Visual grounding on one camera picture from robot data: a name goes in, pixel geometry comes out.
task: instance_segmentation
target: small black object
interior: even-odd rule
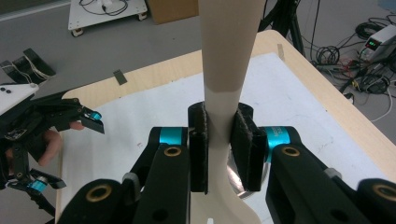
[[[251,106],[239,104],[238,107],[230,140],[233,158],[244,189],[260,191],[267,135],[254,123]]]
[[[127,82],[124,74],[121,72],[120,69],[115,71],[113,74],[116,80],[119,82],[119,85],[125,84]]]
[[[191,191],[207,194],[208,132],[204,102],[189,106]]]

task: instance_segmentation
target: wire bundle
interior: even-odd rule
[[[344,38],[335,46],[319,47],[314,42],[315,29],[318,19],[315,17],[314,30],[311,41],[308,41],[305,37],[303,39],[310,44],[310,57],[312,64],[322,72],[325,72],[332,76],[334,83],[341,85],[339,91],[344,93],[347,87],[352,86],[359,92],[366,92],[368,94],[384,94],[389,97],[389,109],[388,111],[378,117],[377,119],[371,119],[372,122],[378,121],[384,118],[390,113],[393,102],[392,98],[396,98],[390,94],[389,86],[396,80],[391,78],[396,73],[396,50],[394,50],[386,59],[377,62],[364,62],[361,60],[361,52],[357,51],[358,59],[341,59],[341,49],[350,48],[359,44],[363,44],[366,40],[376,32],[387,27],[390,24],[396,25],[394,18],[396,15],[388,15],[384,18],[369,18],[367,22],[359,24],[352,35]],[[362,41],[349,44],[354,38],[358,37]],[[316,52],[315,59],[313,58],[312,51]],[[353,93],[345,94],[346,98],[354,99]]]
[[[24,59],[30,64],[33,73],[41,80],[48,80],[51,78],[51,76],[41,72],[40,70],[38,70],[35,65],[32,63],[32,61],[30,61],[30,59],[26,56],[24,56]],[[26,81],[31,84],[33,83],[32,78],[29,76],[29,74],[26,74],[24,72],[22,72],[14,63],[11,63],[10,65],[4,65],[1,66],[1,68],[7,68],[7,67],[13,67],[15,70],[17,70],[24,78],[26,78]]]

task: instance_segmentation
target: cardboard box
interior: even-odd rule
[[[198,16],[198,0],[148,0],[151,16],[157,24]]]

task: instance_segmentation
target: floor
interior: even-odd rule
[[[42,7],[48,4],[62,2],[63,0],[13,0],[0,2],[0,16],[8,13],[19,13],[23,10]]]
[[[302,35],[308,40],[312,37],[317,3],[303,0],[297,10]],[[268,8],[274,4],[275,0],[269,0]],[[317,46],[336,45],[352,35],[359,23],[370,17],[384,18],[388,14],[387,10],[377,6],[376,0],[322,0],[314,43]],[[125,18],[89,27],[84,35],[73,37],[67,30],[68,15],[69,7],[66,6],[0,22],[0,62],[13,61],[21,57],[25,49],[32,48],[57,72],[57,76],[42,87],[38,97],[112,77],[117,69],[128,72],[201,48],[199,17],[162,25],[156,25],[152,18],[144,21]],[[351,49],[345,49],[343,57],[356,57],[354,51],[349,51]],[[309,60],[309,49],[305,52]],[[331,76],[324,76],[333,81]],[[8,81],[9,78],[0,71],[0,83]],[[365,93],[355,92],[355,106],[368,119],[387,112],[388,96],[370,95],[365,102],[367,97]],[[395,105],[387,116],[375,122],[393,143],[396,143]],[[55,160],[50,166],[39,169],[57,175],[57,167]],[[54,204],[55,190],[47,189],[45,195]],[[16,190],[0,191],[0,201],[3,202],[0,204],[0,223],[50,220],[45,212],[36,209],[27,195]]]

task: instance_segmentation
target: robotic hand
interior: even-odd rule
[[[104,133],[104,125],[98,112],[81,105],[78,99],[62,99],[62,93],[32,101],[37,90],[35,84],[0,86],[0,189],[8,186],[26,191],[40,209],[54,216],[55,209],[41,192],[48,184],[60,189],[65,183],[56,176],[30,170],[28,153],[39,161],[47,147],[45,132],[51,127],[60,132],[80,120],[82,126]]]
[[[271,162],[265,201],[275,223],[396,222],[396,184],[364,179],[354,190],[304,146],[296,129],[257,127],[252,118],[253,108],[239,104],[230,145],[246,191],[262,190],[262,167]],[[196,223],[191,192],[213,193],[207,188],[206,124],[199,103],[189,107],[189,128],[152,128],[146,148],[122,182],[88,183],[59,223]]]

